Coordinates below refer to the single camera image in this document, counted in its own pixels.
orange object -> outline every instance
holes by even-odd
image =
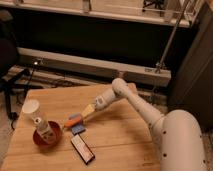
[[[82,116],[78,116],[76,118],[70,119],[64,124],[64,127],[72,127],[83,120]]]

yellow object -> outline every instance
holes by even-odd
[[[95,106],[94,106],[94,104],[91,103],[84,109],[84,111],[81,113],[81,115],[83,118],[86,118],[93,112],[95,112]]]

blue object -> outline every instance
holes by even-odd
[[[80,133],[84,132],[86,129],[83,126],[83,124],[77,124],[77,125],[71,127],[70,130],[73,133],[73,135],[76,135],[76,134],[80,134]]]
[[[79,117],[80,115],[81,115],[80,113],[72,114],[69,117],[69,120],[74,119],[76,117]],[[80,134],[80,133],[84,132],[85,130],[86,129],[83,125],[83,120],[80,123],[78,123],[78,124],[76,124],[76,125],[74,125],[73,127],[70,128],[70,131],[73,133],[73,135]]]

metal pole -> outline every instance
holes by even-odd
[[[179,24],[180,24],[180,21],[181,21],[181,19],[182,19],[182,17],[183,17],[183,14],[184,14],[184,12],[185,12],[185,9],[186,9],[186,7],[187,7],[189,1],[190,1],[190,0],[185,0],[184,3],[183,3],[183,6],[182,6],[181,11],[180,11],[180,14],[179,14],[179,16],[178,16],[178,18],[177,18],[177,21],[176,21],[176,23],[175,23],[175,26],[173,27],[172,33],[171,33],[171,35],[170,35],[170,37],[169,37],[169,40],[168,40],[168,42],[167,42],[167,45],[166,45],[166,47],[165,47],[165,49],[164,49],[163,55],[162,55],[162,57],[161,57],[161,60],[160,60],[160,62],[159,62],[159,63],[157,64],[157,66],[156,66],[156,71],[155,71],[156,73],[160,73],[160,69],[161,69],[162,66],[164,65],[165,58],[166,58],[166,56],[167,56],[167,54],[168,54],[168,51],[169,51],[169,49],[170,49],[170,47],[171,47],[171,44],[172,44],[172,41],[173,41],[173,39],[174,39],[175,33],[176,33],[176,31],[177,31],[177,28],[178,28],[178,26],[179,26]]]

eraser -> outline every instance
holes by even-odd
[[[85,127],[82,124],[74,125],[70,128],[73,135],[80,134],[85,131]]]
[[[68,127],[72,127],[72,126],[74,126],[74,125],[76,125],[76,124],[81,123],[82,120],[83,120],[82,116],[79,115],[79,116],[77,116],[77,117],[75,117],[75,118],[72,118],[72,119],[68,120],[68,121],[64,124],[64,127],[67,127],[67,128],[68,128]]]
[[[68,119],[71,120],[71,119],[75,119],[75,118],[78,118],[78,117],[82,117],[82,115],[80,113],[75,113],[75,114],[70,115]]]
[[[85,164],[90,163],[95,158],[95,155],[92,153],[91,149],[79,135],[71,138],[71,143],[73,144]]]

